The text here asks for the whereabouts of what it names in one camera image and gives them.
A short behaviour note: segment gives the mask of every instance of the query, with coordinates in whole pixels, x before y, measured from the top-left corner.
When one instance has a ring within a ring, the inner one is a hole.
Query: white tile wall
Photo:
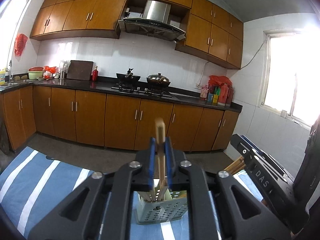
[[[227,74],[225,68],[174,48],[174,42],[124,32],[120,39],[56,39],[40,43],[36,65],[58,66],[62,59],[88,60],[98,66],[100,76],[116,77],[116,73],[126,73],[128,68],[133,68],[141,81],[146,82],[150,74],[161,73],[169,78],[171,86],[197,92],[195,85],[204,66],[202,84],[208,82],[210,75]]]
[[[284,14],[244,23],[242,66],[252,59],[263,43],[264,31],[315,25],[320,26],[319,20],[315,14],[308,13]],[[264,49],[265,45],[244,69],[227,71],[227,77],[233,82],[235,89],[235,102],[244,106],[236,124],[235,133],[246,135],[266,153],[273,155],[295,176],[304,158],[309,130],[263,107],[258,107],[265,65]],[[239,153],[230,144],[225,153],[232,159],[239,157]]]
[[[30,0],[30,3],[22,17],[21,24],[18,29],[18,34],[23,33],[28,38],[30,37],[33,23],[43,1],[44,0]],[[28,39],[21,57],[16,57],[13,51],[11,60],[12,71],[15,74],[26,73],[29,68],[36,66],[39,46],[39,41]]]

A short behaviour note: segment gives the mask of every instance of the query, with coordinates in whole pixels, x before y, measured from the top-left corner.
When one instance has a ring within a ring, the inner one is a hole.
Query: window
[[[267,35],[262,105],[309,126],[320,114],[320,30]]]
[[[11,0],[0,15],[0,70],[8,68],[20,17],[28,0]]]

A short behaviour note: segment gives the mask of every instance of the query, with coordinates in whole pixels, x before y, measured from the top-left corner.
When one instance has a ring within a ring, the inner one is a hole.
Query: range hood
[[[171,5],[148,0],[141,17],[125,17],[119,20],[121,31],[156,37],[167,41],[180,41],[186,32],[168,24]]]

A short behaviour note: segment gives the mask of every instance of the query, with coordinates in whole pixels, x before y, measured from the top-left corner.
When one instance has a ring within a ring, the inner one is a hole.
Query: backsplash
[[[175,51],[175,43],[143,35],[122,32],[120,39],[67,38],[41,41],[36,66],[58,66],[60,60],[87,60],[98,66],[99,76],[116,77],[133,68],[140,81],[161,73],[170,86],[199,92],[195,88],[210,75],[226,75],[227,70],[211,62]]]

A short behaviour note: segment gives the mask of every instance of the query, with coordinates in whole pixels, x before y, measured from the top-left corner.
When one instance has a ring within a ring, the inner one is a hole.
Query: cutting board
[[[93,61],[71,60],[67,79],[90,80]]]

